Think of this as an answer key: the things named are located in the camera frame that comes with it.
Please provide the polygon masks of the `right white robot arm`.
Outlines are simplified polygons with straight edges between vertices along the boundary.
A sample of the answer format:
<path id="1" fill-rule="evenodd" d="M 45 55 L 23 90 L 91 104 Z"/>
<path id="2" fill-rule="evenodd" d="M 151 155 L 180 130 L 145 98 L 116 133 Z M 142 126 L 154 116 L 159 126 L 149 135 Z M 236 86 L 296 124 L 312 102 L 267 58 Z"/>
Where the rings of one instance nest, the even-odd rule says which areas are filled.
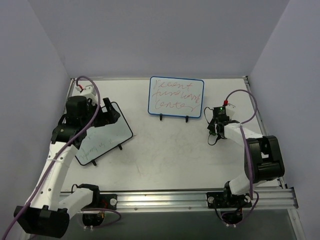
<path id="1" fill-rule="evenodd" d="M 212 119 L 208 120 L 209 134 L 216 140 L 227 139 L 244 149 L 244 170 L 224 185 L 218 206 L 237 208 L 247 206 L 255 186 L 283 177 L 285 166 L 278 139 L 274 135 L 262 135 L 251 131 L 227 114 L 226 106 L 210 109 Z"/>

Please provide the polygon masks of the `blue framed whiteboard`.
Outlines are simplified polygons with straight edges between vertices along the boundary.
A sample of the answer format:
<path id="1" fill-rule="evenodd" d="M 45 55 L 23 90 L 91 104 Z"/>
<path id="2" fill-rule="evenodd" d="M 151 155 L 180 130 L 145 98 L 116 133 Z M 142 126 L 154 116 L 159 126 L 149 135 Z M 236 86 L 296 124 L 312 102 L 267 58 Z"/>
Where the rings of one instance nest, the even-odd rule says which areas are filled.
<path id="1" fill-rule="evenodd" d="M 202 79 L 152 76 L 147 111 L 150 115 L 198 119 L 202 115 L 204 89 Z"/>

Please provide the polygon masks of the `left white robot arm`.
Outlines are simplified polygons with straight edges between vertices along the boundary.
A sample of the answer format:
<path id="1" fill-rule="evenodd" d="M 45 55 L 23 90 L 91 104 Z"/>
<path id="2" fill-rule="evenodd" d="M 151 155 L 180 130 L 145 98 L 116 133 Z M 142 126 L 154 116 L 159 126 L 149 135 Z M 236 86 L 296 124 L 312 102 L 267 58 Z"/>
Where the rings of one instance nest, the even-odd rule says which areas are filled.
<path id="1" fill-rule="evenodd" d="M 73 96 L 66 102 L 66 113 L 60 118 L 52 132 L 49 154 L 41 177 L 24 206 L 17 206 L 14 219 L 22 229 L 33 236 L 61 238 L 66 233 L 70 220 L 78 212 L 87 215 L 97 211 L 97 215 L 86 220 L 91 228 L 100 226 L 106 212 L 97 185 L 82 183 L 67 198 L 60 200 L 63 182 L 71 161 L 80 149 L 90 127 L 104 127 L 114 124 L 121 116 L 108 98 L 94 103 L 85 96 Z"/>

